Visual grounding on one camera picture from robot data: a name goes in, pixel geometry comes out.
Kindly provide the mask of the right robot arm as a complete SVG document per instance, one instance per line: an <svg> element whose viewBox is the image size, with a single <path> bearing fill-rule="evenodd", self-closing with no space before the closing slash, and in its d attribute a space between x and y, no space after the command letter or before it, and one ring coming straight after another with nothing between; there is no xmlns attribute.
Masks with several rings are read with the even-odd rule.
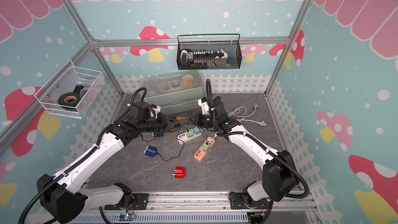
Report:
<svg viewBox="0 0 398 224"><path fill-rule="evenodd" d="M249 208L279 202L283 198L304 199L310 190L304 177L296 170L290 152L278 151L260 141L246 130L243 124L230 116L220 96L212 96L211 81L206 81L206 96L198 101L201 111L193 121L201 128L214 131L237 145L262 169L262 179L243 190L243 201Z"/></svg>

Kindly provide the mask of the teal charger adapter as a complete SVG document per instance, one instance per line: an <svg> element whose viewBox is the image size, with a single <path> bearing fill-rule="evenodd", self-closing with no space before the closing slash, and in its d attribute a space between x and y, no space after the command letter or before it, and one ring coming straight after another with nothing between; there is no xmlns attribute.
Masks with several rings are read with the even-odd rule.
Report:
<svg viewBox="0 0 398 224"><path fill-rule="evenodd" d="M195 135L202 133L202 131L201 131L201 129L199 127L194 127L193 128L193 132L194 132Z"/></svg>

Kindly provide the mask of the clear acrylic wall bin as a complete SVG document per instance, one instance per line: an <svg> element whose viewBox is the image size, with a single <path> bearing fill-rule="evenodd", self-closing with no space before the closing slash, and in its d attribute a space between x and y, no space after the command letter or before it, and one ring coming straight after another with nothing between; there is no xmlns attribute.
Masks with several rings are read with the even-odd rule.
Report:
<svg viewBox="0 0 398 224"><path fill-rule="evenodd" d="M35 98L50 115L82 119L104 85L101 71L68 61L35 93Z"/></svg>

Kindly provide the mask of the orange power strip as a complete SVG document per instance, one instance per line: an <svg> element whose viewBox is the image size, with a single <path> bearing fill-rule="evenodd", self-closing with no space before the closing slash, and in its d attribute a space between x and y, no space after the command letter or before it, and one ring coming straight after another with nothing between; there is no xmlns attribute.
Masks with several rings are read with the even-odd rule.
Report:
<svg viewBox="0 0 398 224"><path fill-rule="evenodd" d="M200 146L200 148L195 152L193 155L194 159L197 162L201 162L207 153L210 151L210 149L213 147L215 142L215 139L212 137L208 137L206 141Z"/></svg>

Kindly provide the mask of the white power strip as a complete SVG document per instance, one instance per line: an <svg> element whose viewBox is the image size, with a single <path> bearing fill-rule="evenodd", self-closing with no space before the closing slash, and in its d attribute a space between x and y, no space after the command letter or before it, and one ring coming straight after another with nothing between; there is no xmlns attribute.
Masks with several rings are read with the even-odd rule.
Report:
<svg viewBox="0 0 398 224"><path fill-rule="evenodd" d="M202 134L197 134L197 135L194 135L191 138L187 138L186 132L184 132L182 134L177 135L177 141L179 142L179 144L184 144L184 143L186 143L186 142L188 142L190 140L193 140L193 139L201 137L201 136L202 136Z"/></svg>

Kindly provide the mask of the green plastic storage box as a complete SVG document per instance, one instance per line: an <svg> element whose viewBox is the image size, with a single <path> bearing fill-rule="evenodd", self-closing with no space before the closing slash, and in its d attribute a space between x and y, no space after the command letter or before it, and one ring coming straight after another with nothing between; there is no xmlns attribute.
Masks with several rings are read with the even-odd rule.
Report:
<svg viewBox="0 0 398 224"><path fill-rule="evenodd" d="M181 77L186 74L195 76L196 82L190 88L181 85ZM146 78L142 87L147 89L144 101L161 107L161 113L172 115L199 108L198 100L205 97L205 86L197 71L179 71Z"/></svg>

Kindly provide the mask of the blue shaver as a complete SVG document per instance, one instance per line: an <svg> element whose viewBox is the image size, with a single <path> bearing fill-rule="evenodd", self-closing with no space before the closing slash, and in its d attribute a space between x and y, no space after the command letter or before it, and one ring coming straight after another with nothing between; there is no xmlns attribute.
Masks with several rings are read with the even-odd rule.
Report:
<svg viewBox="0 0 398 224"><path fill-rule="evenodd" d="M147 146L144 150L144 154L148 157L155 157L158 154L158 150L153 146Z"/></svg>

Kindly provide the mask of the green charger adapter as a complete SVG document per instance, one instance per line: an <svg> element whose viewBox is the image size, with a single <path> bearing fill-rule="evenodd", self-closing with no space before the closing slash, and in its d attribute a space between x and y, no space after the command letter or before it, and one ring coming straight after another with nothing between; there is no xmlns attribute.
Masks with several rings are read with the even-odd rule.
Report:
<svg viewBox="0 0 398 224"><path fill-rule="evenodd" d="M211 147L211 144L209 144L208 142L206 142L206 143L202 146L202 150L203 150L204 152L208 152L209 149L210 149L210 147Z"/></svg>
<svg viewBox="0 0 398 224"><path fill-rule="evenodd" d="M186 131L186 136L187 138L191 138L194 136L194 130L193 129L189 129L188 131Z"/></svg>

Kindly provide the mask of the yellow tape roll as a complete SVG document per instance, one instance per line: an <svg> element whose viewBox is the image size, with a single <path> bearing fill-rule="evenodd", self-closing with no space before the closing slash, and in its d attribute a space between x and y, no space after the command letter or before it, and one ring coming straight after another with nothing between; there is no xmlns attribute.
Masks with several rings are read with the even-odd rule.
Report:
<svg viewBox="0 0 398 224"><path fill-rule="evenodd" d="M192 74L186 74L181 77L181 85L185 88L190 88L195 85L196 79Z"/></svg>

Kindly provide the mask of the black tape roll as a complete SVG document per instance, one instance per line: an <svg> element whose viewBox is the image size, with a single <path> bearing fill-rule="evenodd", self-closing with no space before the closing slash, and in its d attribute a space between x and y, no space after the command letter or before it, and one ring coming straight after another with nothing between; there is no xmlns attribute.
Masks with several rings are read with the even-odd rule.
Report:
<svg viewBox="0 0 398 224"><path fill-rule="evenodd" d="M74 111L80 101L80 93L70 92L61 95L58 99L58 104L65 110Z"/></svg>

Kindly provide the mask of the black power strip in basket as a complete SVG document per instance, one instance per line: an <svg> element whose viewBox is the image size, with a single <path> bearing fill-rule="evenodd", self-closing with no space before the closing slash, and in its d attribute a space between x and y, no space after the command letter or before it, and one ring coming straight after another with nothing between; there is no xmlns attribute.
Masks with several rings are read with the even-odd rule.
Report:
<svg viewBox="0 0 398 224"><path fill-rule="evenodd" d="M216 62L226 62L227 59L228 53L224 52L223 49L217 52L182 50L177 61L184 65L216 65Z"/></svg>

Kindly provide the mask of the red electric shaver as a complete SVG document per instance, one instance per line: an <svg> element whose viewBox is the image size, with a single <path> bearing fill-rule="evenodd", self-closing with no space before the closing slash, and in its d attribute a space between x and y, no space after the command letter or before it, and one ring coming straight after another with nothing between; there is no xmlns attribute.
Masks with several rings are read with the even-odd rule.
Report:
<svg viewBox="0 0 398 224"><path fill-rule="evenodd" d="M184 178L186 176L186 169L183 167L174 167L172 176L175 178Z"/></svg>

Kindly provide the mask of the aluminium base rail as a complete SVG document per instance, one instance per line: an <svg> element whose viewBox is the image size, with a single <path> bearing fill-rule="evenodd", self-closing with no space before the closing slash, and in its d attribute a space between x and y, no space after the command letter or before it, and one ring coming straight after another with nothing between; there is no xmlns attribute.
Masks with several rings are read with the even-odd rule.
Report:
<svg viewBox="0 0 398 224"><path fill-rule="evenodd" d="M242 193L228 191L174 191L135 193L129 210L108 205L78 215L74 224L321 224L312 196L260 200L252 207Z"/></svg>

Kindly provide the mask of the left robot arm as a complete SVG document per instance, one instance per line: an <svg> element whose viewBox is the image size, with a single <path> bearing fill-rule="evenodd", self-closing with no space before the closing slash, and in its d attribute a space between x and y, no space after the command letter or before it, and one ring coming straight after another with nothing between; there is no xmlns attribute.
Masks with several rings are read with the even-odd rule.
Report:
<svg viewBox="0 0 398 224"><path fill-rule="evenodd" d="M129 109L99 133L91 149L55 175L45 174L37 181L38 193L22 211L20 224L25 223L36 202L53 216L49 221L51 224L66 224L93 208L115 205L127 211L135 204L131 189L122 183L88 191L82 186L101 165L142 133L159 135L166 132L167 116L160 112L160 106L144 101L145 87L137 89L133 97L139 93L142 94L140 101L131 100Z"/></svg>

